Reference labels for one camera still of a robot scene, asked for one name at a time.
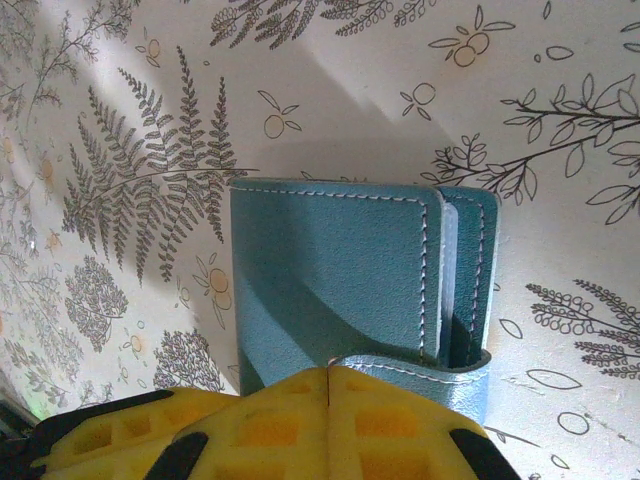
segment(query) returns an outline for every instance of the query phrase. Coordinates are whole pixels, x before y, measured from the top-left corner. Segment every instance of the white stitching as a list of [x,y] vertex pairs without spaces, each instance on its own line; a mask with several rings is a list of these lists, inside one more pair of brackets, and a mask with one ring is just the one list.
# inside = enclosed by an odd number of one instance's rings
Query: white stitching
[[417,373],[417,372],[413,372],[411,370],[406,370],[404,368],[398,368],[398,367],[394,367],[391,365],[379,365],[377,363],[351,363],[351,362],[345,362],[345,366],[346,367],[354,367],[354,368],[358,368],[358,367],[364,367],[364,368],[383,368],[385,370],[392,370],[394,372],[398,372],[398,373],[404,373],[407,375],[411,375],[414,377],[418,377],[418,378],[422,378],[424,380],[431,380],[432,382],[438,382],[438,383],[446,383],[446,384],[452,384],[452,385],[464,385],[467,383],[474,383],[477,382],[478,380],[480,380],[483,377],[486,377],[489,372],[485,371],[484,373],[482,373],[481,375],[478,375],[477,377],[472,377],[468,380],[441,380],[439,378],[436,377],[432,377],[431,375],[425,375],[423,373]]
[[262,193],[280,193],[287,195],[308,195],[319,197],[335,197],[335,198],[357,198],[361,200],[390,200],[394,202],[410,202],[417,203],[424,208],[422,213],[422,263],[420,267],[420,337],[419,337],[419,351],[420,357],[424,358],[424,325],[425,325],[425,291],[426,291],[426,270],[427,270],[427,205],[417,198],[406,197],[385,197],[380,195],[358,195],[355,193],[328,193],[328,192],[314,192],[309,190],[267,190],[262,188],[241,188],[231,187],[231,190],[240,190],[242,192],[262,192]]
[[472,299],[472,311],[471,311],[471,327],[469,329],[469,348],[467,350],[467,360],[466,363],[469,363],[471,358],[471,344],[473,340],[473,333],[476,329],[476,321],[478,319],[478,296],[480,294],[480,274],[482,272],[482,262],[484,257],[484,228],[485,228],[485,216],[484,216],[484,205],[475,200],[472,200],[467,197],[461,197],[458,195],[451,195],[451,198],[457,198],[459,200],[465,200],[469,203],[480,207],[480,241],[478,244],[478,264],[476,266],[476,280],[475,285],[473,286],[473,299]]

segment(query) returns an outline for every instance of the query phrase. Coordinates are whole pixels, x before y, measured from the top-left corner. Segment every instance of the leather wallet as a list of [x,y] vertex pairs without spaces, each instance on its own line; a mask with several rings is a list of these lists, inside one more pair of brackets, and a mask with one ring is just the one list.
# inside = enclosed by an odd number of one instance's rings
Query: leather wallet
[[482,422],[494,195],[242,178],[231,220],[243,395],[345,365]]

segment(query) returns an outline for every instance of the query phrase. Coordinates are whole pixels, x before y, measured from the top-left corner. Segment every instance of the wallpaper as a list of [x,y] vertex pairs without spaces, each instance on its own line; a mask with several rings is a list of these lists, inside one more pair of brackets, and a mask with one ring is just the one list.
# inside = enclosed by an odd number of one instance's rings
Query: wallpaper
[[634,0],[0,0],[0,57],[0,383],[38,417],[237,391],[230,179],[469,185],[492,440],[640,478]]

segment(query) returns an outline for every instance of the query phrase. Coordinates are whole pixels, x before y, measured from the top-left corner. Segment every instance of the botanical wallpaper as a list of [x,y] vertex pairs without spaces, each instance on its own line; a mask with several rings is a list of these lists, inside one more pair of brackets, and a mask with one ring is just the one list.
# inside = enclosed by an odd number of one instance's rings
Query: botanical wallpaper
[[635,0],[0,0],[0,389],[234,393],[228,182],[502,203],[485,427],[640,478]]

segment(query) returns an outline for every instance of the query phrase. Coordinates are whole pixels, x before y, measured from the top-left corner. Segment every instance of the blue leather wallet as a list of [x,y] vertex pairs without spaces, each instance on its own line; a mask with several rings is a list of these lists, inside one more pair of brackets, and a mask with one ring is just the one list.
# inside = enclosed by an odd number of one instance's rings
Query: blue leather wallet
[[231,217],[243,395],[336,364],[483,420],[492,194],[242,178]]

